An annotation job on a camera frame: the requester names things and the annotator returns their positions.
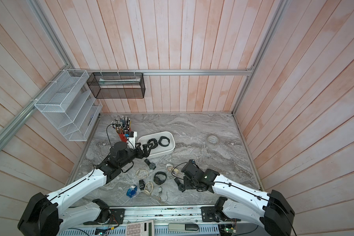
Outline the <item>black chunky watch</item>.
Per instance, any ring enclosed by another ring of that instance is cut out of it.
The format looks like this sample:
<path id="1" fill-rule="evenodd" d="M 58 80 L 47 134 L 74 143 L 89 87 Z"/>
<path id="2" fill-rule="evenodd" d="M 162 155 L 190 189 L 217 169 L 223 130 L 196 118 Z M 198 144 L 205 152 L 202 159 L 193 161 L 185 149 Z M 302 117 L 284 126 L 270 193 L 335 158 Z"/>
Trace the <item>black chunky watch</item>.
<path id="1" fill-rule="evenodd" d="M 155 138 L 149 139 L 147 145 L 149 149 L 155 149 L 158 147 L 158 141 Z"/>
<path id="2" fill-rule="evenodd" d="M 170 139 L 166 136 L 161 136 L 158 140 L 158 144 L 162 147 L 168 147 L 170 143 L 171 143 Z"/>

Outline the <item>gold bracelet watch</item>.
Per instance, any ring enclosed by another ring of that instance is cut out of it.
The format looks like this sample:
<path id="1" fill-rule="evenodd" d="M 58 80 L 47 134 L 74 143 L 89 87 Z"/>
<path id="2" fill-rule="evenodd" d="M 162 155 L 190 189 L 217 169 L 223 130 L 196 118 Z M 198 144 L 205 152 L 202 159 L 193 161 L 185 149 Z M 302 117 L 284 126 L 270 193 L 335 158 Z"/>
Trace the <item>gold bracelet watch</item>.
<path id="1" fill-rule="evenodd" d="M 171 174 L 172 175 L 177 175 L 179 172 L 180 172 L 179 169 L 173 168 L 172 171 L 171 171 Z"/>

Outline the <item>blue transparent watch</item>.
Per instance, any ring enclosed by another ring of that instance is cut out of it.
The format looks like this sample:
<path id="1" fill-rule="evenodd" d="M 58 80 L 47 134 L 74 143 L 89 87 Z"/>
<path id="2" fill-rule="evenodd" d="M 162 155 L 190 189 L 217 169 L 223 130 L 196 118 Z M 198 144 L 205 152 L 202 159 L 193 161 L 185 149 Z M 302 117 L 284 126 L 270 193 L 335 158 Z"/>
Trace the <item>blue transparent watch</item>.
<path id="1" fill-rule="evenodd" d="M 132 185 L 127 190 L 126 195 L 129 198 L 133 198 L 133 197 L 135 197 L 137 195 L 137 192 L 138 192 L 138 187 L 136 185 Z"/>

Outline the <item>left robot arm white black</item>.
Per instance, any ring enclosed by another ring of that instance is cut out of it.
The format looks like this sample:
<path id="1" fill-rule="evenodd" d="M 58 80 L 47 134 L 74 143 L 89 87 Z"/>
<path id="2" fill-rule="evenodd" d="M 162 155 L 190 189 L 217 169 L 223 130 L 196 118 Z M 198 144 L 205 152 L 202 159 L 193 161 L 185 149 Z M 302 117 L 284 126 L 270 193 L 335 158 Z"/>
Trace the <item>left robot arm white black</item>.
<path id="1" fill-rule="evenodd" d="M 149 153 L 148 144 L 136 143 L 133 148 L 129 148 L 126 142 L 116 142 L 104 160 L 79 180 L 46 195 L 33 195 L 17 228 L 25 236 L 56 236 L 86 222 L 111 223 L 111 210 L 101 199 L 79 207 L 72 205 L 114 180 L 123 172 L 122 168 L 132 164 L 134 159 L 147 158 Z"/>

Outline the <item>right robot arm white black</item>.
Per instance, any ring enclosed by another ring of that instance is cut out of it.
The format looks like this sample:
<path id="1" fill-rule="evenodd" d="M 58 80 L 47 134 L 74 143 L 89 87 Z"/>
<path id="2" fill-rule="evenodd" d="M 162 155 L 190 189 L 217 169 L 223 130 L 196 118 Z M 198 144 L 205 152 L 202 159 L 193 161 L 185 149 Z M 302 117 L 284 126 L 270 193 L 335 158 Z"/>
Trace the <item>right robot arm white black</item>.
<path id="1" fill-rule="evenodd" d="M 282 193 L 254 190 L 215 170 L 203 171 L 193 159 L 184 164 L 182 173 L 186 189 L 220 196 L 214 206 L 201 209 L 204 222 L 245 221 L 264 228 L 270 236 L 289 236 L 296 232 L 295 212 Z"/>

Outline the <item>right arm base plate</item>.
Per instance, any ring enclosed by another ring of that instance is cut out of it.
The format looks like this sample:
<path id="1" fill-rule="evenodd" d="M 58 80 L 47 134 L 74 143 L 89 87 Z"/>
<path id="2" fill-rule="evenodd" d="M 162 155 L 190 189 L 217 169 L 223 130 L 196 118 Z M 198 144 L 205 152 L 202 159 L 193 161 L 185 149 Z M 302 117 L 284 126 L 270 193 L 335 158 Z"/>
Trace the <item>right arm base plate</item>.
<path id="1" fill-rule="evenodd" d="M 241 219 L 228 218 L 222 211 L 215 209 L 213 206 L 203 206 L 201 207 L 201 216 L 203 222 L 235 222 L 241 221 Z"/>

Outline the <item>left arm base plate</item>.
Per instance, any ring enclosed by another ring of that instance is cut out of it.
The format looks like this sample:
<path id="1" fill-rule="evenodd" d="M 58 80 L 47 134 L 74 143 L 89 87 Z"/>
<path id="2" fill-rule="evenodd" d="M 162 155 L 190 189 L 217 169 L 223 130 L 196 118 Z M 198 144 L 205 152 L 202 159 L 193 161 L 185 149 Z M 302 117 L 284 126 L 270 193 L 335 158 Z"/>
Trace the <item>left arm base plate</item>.
<path id="1" fill-rule="evenodd" d="M 85 222 L 83 225 L 121 225 L 124 222 L 124 215 L 124 208 L 105 209 L 96 220 Z"/>

